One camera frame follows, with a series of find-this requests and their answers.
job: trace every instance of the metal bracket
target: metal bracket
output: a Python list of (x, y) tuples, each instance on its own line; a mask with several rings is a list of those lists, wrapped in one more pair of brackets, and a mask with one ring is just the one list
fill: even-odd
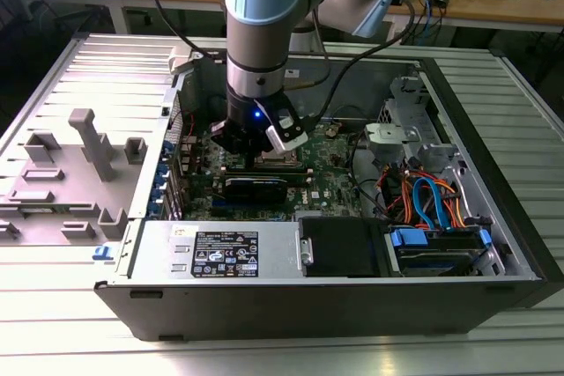
[(192, 61), (202, 59), (202, 54), (195, 52), (186, 44), (174, 46), (168, 55), (168, 70), (171, 75), (178, 75), (189, 70)]

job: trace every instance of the blue latch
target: blue latch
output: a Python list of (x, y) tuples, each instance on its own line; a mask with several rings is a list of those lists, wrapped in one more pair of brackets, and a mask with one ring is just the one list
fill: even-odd
[(425, 231), (416, 228), (397, 228), (391, 233), (391, 241), (394, 247), (427, 246), (429, 244)]
[(167, 173), (168, 172), (168, 165), (165, 163), (158, 163), (157, 164), (157, 172), (158, 173)]
[(174, 144), (165, 140), (162, 142), (162, 148), (166, 153), (172, 153), (174, 151)]
[(490, 247), (492, 245), (492, 237), (490, 236), (490, 232), (486, 229), (479, 230), (479, 237), (482, 239), (482, 242), (486, 247)]
[(109, 246), (97, 246), (92, 259), (100, 261), (114, 260), (114, 252)]

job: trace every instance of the red wire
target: red wire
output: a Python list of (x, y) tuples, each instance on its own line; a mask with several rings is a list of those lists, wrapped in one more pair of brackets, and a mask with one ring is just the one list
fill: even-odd
[(401, 196), (399, 196), (396, 200), (394, 200), (394, 202), (393, 202), (391, 205), (388, 206), (387, 211), (392, 210), (392, 209), (394, 208), (394, 206), (395, 206), (396, 204), (398, 204), (399, 201), (400, 201), (402, 198), (403, 198), (403, 196), (401, 195)]
[(190, 114), (190, 119), (191, 119), (191, 125), (190, 125), (190, 132), (188, 133), (188, 137), (190, 137), (192, 135), (192, 132), (194, 131), (194, 126), (196, 125), (196, 120), (194, 119), (194, 114)]

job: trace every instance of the desk leg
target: desk leg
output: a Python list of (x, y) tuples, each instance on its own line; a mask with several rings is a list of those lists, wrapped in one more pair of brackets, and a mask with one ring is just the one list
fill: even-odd
[(125, 8), (117, 5), (109, 5), (109, 14), (112, 17), (114, 31), (116, 34), (131, 34), (130, 23), (127, 20)]
[(407, 23), (409, 22), (409, 15), (394, 15), (391, 19), (391, 26), (390, 30), (388, 31), (388, 38), (386, 39), (391, 40), (396, 37), (397, 34), (404, 31), (404, 28), (407, 27)]

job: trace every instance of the gray fixture post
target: gray fixture post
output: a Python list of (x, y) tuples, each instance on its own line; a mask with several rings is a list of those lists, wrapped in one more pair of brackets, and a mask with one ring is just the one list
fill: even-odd
[(109, 163), (108, 156), (100, 142), (100, 136), (93, 125), (94, 111), (92, 109), (74, 109), (70, 114), (69, 124), (80, 134), (88, 157), (104, 182), (112, 180), (114, 170)]

